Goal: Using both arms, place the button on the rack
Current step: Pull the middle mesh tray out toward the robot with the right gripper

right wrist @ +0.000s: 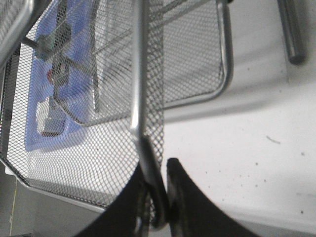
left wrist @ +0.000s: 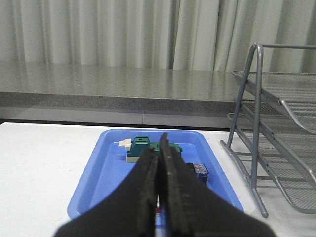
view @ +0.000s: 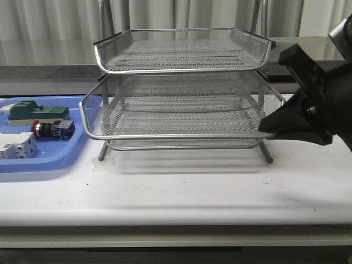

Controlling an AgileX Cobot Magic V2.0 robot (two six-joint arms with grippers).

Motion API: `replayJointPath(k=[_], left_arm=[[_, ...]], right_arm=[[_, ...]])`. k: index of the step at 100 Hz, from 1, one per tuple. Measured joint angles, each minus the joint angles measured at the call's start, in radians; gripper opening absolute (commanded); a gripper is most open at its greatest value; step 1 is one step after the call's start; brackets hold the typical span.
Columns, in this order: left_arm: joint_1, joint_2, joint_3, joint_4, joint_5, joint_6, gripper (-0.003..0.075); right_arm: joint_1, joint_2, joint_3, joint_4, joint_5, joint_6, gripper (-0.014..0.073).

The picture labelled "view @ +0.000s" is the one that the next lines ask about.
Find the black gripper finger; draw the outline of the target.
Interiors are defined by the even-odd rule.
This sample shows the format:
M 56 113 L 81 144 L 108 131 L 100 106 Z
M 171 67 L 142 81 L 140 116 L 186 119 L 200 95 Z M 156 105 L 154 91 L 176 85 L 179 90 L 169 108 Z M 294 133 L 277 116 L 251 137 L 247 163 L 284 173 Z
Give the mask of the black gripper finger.
M 260 121 L 258 130 L 263 133 L 312 131 L 302 107 L 304 96 L 304 90 L 299 88 L 284 105 Z
M 284 131 L 277 133 L 273 140 L 298 140 L 310 142 L 318 145 L 329 145 L 332 143 L 333 138 L 326 134 L 316 134 L 311 131 Z

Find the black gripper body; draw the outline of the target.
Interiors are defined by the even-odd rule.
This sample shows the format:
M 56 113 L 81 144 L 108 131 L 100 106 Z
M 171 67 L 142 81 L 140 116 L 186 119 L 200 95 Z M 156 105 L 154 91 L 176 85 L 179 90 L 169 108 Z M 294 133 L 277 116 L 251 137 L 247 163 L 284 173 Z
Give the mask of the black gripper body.
M 305 92 L 302 110 L 313 127 L 310 131 L 337 135 L 351 148 L 351 63 L 323 70 L 299 45 L 281 52 L 278 63 Z

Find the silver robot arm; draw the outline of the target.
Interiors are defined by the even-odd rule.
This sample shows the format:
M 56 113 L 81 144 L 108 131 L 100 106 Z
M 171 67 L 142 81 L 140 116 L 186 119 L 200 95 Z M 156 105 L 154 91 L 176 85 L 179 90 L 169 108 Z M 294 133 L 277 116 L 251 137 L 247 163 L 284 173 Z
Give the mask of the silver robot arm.
M 325 71 L 297 44 L 281 52 L 278 63 L 286 66 L 300 87 L 260 121 L 260 132 L 273 133 L 275 139 L 322 146 L 331 144 L 338 135 L 351 147 L 351 17 L 328 36 L 345 63 Z

